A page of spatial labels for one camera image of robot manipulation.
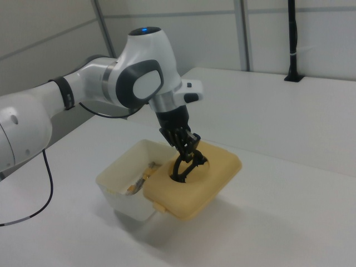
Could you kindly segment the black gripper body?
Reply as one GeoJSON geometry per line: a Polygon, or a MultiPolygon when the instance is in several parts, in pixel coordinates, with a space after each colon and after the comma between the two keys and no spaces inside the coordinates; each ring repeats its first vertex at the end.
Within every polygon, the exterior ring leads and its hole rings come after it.
{"type": "Polygon", "coordinates": [[[185,105],[167,112],[157,112],[156,117],[160,124],[160,132],[183,128],[191,131],[188,125],[189,113],[185,105]]]}

